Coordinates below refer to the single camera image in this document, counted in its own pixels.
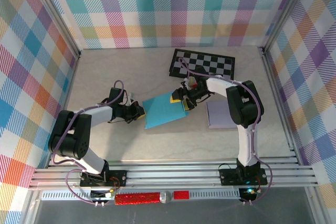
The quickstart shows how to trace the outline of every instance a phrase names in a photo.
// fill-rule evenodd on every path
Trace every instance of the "light blue towel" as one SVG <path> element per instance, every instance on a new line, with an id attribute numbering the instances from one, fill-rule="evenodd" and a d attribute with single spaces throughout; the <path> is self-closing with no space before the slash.
<path id="1" fill-rule="evenodd" d="M 172 93 L 169 92 L 142 103 L 146 112 L 145 129 L 184 118 L 189 114 L 189 112 L 184 111 L 182 102 L 170 103 Z"/>

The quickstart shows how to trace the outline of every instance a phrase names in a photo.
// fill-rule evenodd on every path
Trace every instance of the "metal rail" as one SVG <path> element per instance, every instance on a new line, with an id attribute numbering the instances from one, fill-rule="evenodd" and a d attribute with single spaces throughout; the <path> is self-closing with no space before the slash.
<path id="1" fill-rule="evenodd" d="M 274 187 L 314 187 L 317 185 L 311 166 L 300 166 L 295 156 L 266 157 L 265 162 L 270 164 L 273 171 Z M 228 165 L 235 168 L 235 159 L 221 159 L 213 161 L 176 161 L 176 162 L 114 162 L 111 170 L 127 170 L 125 189 L 209 189 L 209 188 L 242 188 L 247 186 L 221 186 L 218 167 Z M 51 166 L 48 169 L 37 169 L 30 183 L 32 190 L 64 190 L 65 177 L 75 166 Z M 69 184 L 78 188 L 80 175 L 69 176 Z"/>

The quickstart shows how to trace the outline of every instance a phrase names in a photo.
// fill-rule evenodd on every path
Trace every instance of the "black and white checkerboard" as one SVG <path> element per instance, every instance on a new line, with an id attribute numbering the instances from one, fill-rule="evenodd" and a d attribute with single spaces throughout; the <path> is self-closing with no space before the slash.
<path id="1" fill-rule="evenodd" d="M 231 80 L 234 79 L 235 58 L 222 55 L 208 54 L 205 52 L 195 52 L 183 49 L 175 49 L 169 75 L 179 78 L 187 77 L 187 70 L 182 68 L 179 58 L 183 57 L 188 63 L 189 69 L 206 74 L 222 75 Z"/>

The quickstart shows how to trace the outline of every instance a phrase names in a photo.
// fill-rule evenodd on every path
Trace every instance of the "plaid wallpaper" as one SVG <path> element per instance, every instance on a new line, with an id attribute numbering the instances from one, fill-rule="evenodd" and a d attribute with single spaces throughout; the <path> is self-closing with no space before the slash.
<path id="1" fill-rule="evenodd" d="M 261 46 L 286 0 L 54 0 L 82 48 Z"/>
<path id="2" fill-rule="evenodd" d="M 271 60 L 303 161 L 336 223 L 336 0 L 299 0 Z"/>
<path id="3" fill-rule="evenodd" d="M 0 0 L 0 223 L 17 223 L 75 58 L 40 0 Z"/>

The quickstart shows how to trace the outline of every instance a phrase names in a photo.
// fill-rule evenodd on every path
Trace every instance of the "yellow object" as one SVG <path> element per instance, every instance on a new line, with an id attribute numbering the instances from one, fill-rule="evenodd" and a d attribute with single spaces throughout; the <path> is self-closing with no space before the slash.
<path id="1" fill-rule="evenodd" d="M 170 96 L 170 103 L 180 102 L 181 100 L 173 100 L 173 96 Z"/>
<path id="2" fill-rule="evenodd" d="M 184 111 L 188 111 L 189 107 L 186 100 L 183 100 Z"/>
<path id="3" fill-rule="evenodd" d="M 143 115 L 139 116 L 138 119 L 143 118 L 145 115 L 146 115 L 146 112 Z"/>

